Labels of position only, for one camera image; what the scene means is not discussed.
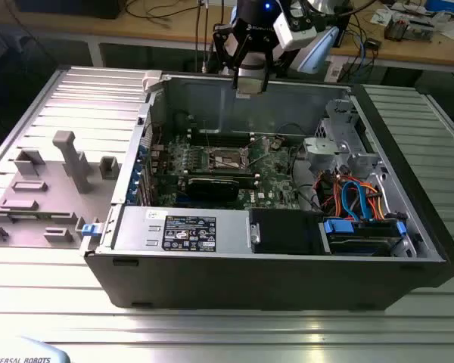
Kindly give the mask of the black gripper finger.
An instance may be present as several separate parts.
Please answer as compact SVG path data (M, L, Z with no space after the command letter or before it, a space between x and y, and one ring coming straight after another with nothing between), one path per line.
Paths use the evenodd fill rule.
M215 45L218 61L224 67L234 71L232 88L238 87L238 66L235 63L235 56L230 55L225 46L230 35L234 33L231 24L216 24L213 28L213 42Z
M249 34L241 47L240 92L264 92L273 65L272 41Z

